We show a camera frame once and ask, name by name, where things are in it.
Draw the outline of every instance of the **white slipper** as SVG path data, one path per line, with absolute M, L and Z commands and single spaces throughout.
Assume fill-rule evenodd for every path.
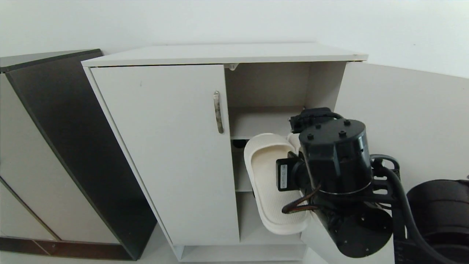
M 256 197 L 257 209 L 264 226 L 272 233 L 288 235 L 302 232 L 308 225 L 306 211 L 282 213 L 282 208 L 301 197 L 300 191 L 279 192 L 276 161 L 287 158 L 295 148 L 282 136 L 264 133 L 248 141 L 244 162 Z

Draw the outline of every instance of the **label sticker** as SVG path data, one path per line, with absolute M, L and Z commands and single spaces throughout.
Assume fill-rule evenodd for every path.
M 287 188 L 287 174 L 288 166 L 286 164 L 280 165 L 280 189 Z

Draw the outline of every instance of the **white wall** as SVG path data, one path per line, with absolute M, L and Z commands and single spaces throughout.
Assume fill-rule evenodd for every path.
M 317 40 L 371 63 L 469 78 L 469 1 L 0 1 L 2 56 Z

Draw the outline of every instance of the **dark gray cabinet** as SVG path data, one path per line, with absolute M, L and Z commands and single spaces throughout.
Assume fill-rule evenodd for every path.
M 81 66 L 99 56 L 0 58 L 0 250 L 140 257 L 156 218 Z

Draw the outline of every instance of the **wire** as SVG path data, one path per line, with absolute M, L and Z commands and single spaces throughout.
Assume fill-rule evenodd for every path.
M 301 212 L 301 211 L 307 211 L 307 210 L 316 210 L 318 209 L 317 206 L 314 206 L 314 205 L 300 205 L 300 206 L 297 206 L 298 204 L 306 201 L 306 200 L 309 200 L 311 197 L 313 197 L 318 191 L 319 189 L 321 188 L 321 185 L 319 184 L 310 194 L 300 198 L 300 199 L 297 199 L 297 200 L 294 200 L 293 202 L 285 205 L 283 208 L 282 208 L 282 213 L 284 214 L 292 214 L 292 213 L 297 213 L 297 212 Z
M 417 228 L 417 225 L 415 224 L 415 220 L 412 215 L 412 210 L 410 209 L 409 201 L 407 200 L 406 193 L 404 191 L 404 188 L 402 187 L 401 180 L 399 179 L 399 177 L 392 170 L 384 167 L 381 164 L 378 165 L 377 163 L 374 163 L 373 168 L 383 173 L 393 183 L 394 193 L 396 194 L 397 199 L 401 202 L 402 213 L 404 215 L 404 222 L 407 227 L 407 232 L 409 233 L 410 237 L 413 239 L 415 244 L 441 264 L 460 264 L 441 255 L 434 248 L 432 248 L 422 237 Z

